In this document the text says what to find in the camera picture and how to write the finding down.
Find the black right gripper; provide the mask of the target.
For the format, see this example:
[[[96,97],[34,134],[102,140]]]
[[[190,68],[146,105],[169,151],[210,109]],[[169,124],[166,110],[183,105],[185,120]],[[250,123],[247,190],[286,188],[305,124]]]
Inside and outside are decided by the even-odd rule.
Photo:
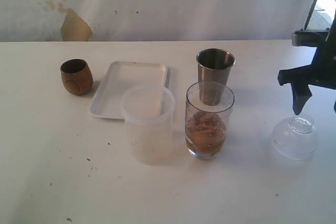
[[[306,102],[312,97],[308,84],[335,90],[335,29],[313,33],[316,46],[310,65],[278,72],[280,86],[291,83],[292,109],[295,115],[302,112]]]

